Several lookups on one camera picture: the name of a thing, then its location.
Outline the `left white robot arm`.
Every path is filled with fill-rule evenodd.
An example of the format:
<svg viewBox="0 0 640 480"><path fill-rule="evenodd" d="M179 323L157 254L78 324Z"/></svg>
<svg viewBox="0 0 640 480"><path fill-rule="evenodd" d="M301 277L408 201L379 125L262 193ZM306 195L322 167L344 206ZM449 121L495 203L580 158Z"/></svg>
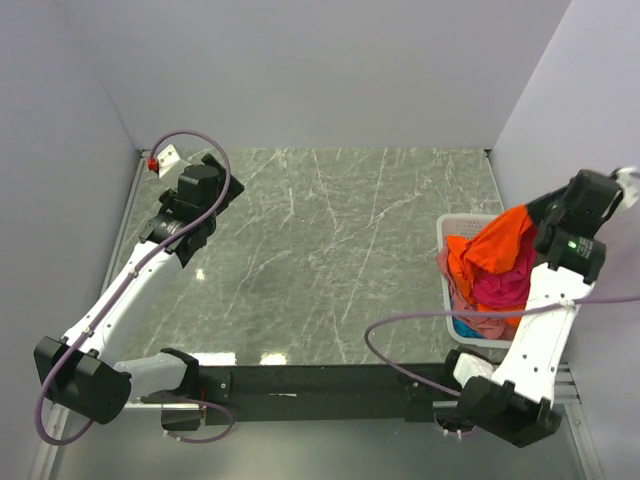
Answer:
<svg viewBox="0 0 640 480"><path fill-rule="evenodd" d="M186 402L199 394L199 362L189 354L165 348L132 361L120 356L148 305L207 244L217 216L244 190L226 155L207 154L192 164L165 149L148 165L168 187L158 213L94 306L60 338L45 336L34 350L43 388L38 401L101 425L131 400L167 392Z"/></svg>

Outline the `orange t shirt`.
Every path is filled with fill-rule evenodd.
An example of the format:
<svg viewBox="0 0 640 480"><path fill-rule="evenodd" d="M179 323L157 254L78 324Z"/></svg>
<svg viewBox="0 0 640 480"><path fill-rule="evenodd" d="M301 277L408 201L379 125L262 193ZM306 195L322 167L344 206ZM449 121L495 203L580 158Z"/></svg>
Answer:
<svg viewBox="0 0 640 480"><path fill-rule="evenodd" d="M521 250L533 250L536 233L527 208L519 205L496 217L471 239L447 236L449 270L463 297L481 312L510 311L478 307L471 297L471 289L479 270L497 274L510 271Z"/></svg>

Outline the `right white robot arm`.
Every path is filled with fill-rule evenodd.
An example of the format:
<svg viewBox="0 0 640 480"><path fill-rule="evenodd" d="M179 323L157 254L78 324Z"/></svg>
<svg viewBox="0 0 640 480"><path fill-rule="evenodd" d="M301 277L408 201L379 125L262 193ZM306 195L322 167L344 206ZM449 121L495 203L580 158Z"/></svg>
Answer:
<svg viewBox="0 0 640 480"><path fill-rule="evenodd" d="M444 395L458 399L466 421L522 448L554 434L555 380L580 305L606 259L601 226L638 199L634 167L609 175L579 171L569 183L527 205L541 256L533 268L525 314L499 365L458 348L439 374Z"/></svg>

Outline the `magenta t shirt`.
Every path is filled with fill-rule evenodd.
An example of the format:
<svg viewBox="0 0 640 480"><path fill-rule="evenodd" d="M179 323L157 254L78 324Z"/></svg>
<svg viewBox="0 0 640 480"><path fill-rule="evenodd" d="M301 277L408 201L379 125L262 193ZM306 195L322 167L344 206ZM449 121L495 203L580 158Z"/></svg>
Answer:
<svg viewBox="0 0 640 480"><path fill-rule="evenodd" d="M532 249L521 250L513 268L504 273L479 270L471 289L477 306L492 310L523 310L530 290L530 277L536 260Z"/></svg>

